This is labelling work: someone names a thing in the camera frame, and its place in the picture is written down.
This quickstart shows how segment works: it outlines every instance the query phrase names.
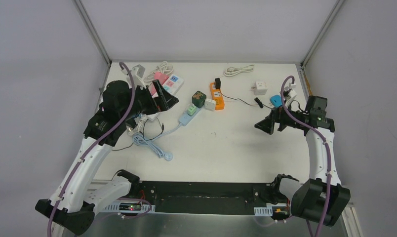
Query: tabletop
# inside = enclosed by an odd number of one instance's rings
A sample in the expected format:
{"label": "tabletop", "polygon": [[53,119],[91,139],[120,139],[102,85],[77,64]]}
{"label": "tabletop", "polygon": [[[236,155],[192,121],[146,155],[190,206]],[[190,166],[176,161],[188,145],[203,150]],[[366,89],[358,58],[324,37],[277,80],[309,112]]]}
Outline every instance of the tabletop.
{"label": "tabletop", "polygon": [[[141,64],[145,76],[159,63],[127,63],[129,68]],[[178,118],[191,103],[196,91],[211,98],[209,85],[223,75],[227,67],[243,67],[248,64],[228,63],[172,63],[174,74],[184,79],[184,84],[175,94],[179,99],[173,108],[161,113],[158,118],[165,131],[178,125]],[[269,105],[270,97],[279,94],[284,79],[296,78],[296,100],[306,104],[298,71],[294,64],[255,64],[250,73],[234,77],[221,77],[221,90],[226,96],[240,98],[255,104],[256,97],[250,91],[255,81],[265,81],[268,91],[257,96]],[[126,80],[118,63],[113,63],[107,84],[114,80]],[[303,131],[286,128],[269,135],[254,128],[254,124],[270,113],[268,108],[249,106],[239,100],[224,98],[225,108],[219,111],[202,109],[187,126],[157,139],[154,143],[173,160],[158,158],[148,147],[132,147],[112,151],[101,164],[94,180],[110,180],[119,169],[136,174],[141,180],[184,182],[235,182],[266,183],[277,174],[289,174],[305,182],[309,176],[309,150]],[[145,136],[152,138],[161,132],[157,119],[145,124]],[[132,144],[124,133],[114,149]]]}

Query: orange power strip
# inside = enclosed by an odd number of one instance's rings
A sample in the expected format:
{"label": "orange power strip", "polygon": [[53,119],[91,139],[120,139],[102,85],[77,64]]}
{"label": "orange power strip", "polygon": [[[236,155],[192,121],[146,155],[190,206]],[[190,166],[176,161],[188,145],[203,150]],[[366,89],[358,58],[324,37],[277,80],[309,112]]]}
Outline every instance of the orange power strip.
{"label": "orange power strip", "polygon": [[210,84],[210,92],[212,94],[212,98],[216,101],[215,110],[222,110],[225,108],[225,101],[223,100],[222,91],[220,89],[216,89],[214,86],[214,82]]}

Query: gray floor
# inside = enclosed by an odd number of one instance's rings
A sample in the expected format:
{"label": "gray floor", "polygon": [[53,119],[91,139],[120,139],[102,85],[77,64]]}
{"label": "gray floor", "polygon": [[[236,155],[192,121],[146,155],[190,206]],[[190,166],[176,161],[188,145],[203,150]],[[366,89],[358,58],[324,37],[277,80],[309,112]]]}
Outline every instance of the gray floor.
{"label": "gray floor", "polygon": [[[96,219],[109,215],[100,213]],[[312,223],[315,232],[316,224]],[[65,231],[63,237],[73,237]],[[83,237],[310,237],[306,221],[292,217],[287,223],[273,223],[270,217],[150,214],[122,220],[112,215],[97,221]],[[347,237],[342,217],[335,226],[323,226],[322,237]]]}

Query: light blue extension cord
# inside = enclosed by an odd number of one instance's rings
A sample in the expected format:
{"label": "light blue extension cord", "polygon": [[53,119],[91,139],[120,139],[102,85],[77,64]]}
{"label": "light blue extension cord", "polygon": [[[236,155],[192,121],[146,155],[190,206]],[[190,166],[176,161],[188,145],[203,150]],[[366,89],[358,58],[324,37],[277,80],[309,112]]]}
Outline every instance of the light blue extension cord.
{"label": "light blue extension cord", "polygon": [[168,135],[170,133],[175,132],[177,129],[179,129],[179,127],[181,127],[181,123],[178,124],[178,126],[176,126],[174,129],[164,132],[163,134],[157,136],[154,139],[148,140],[147,137],[144,137],[141,133],[137,132],[133,135],[133,143],[137,146],[147,146],[149,148],[151,148],[151,150],[153,152],[155,152],[155,154],[157,154],[157,156],[159,158],[164,158],[167,161],[172,160],[172,158],[174,157],[172,155],[171,152],[164,152],[160,147],[158,147],[157,145],[154,144],[154,141],[157,140],[160,137],[163,137],[165,135]]}

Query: white wall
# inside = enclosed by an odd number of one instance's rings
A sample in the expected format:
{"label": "white wall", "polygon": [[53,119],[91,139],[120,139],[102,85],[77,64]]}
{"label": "white wall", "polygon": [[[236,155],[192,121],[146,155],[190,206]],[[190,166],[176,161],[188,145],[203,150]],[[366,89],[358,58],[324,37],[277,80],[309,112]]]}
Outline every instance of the white wall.
{"label": "white wall", "polygon": [[113,60],[301,62],[336,0],[83,0]]}
{"label": "white wall", "polygon": [[397,236],[397,0],[348,0],[306,72],[364,235]]}
{"label": "white wall", "polygon": [[0,0],[0,237],[46,236],[106,69],[72,1]]}

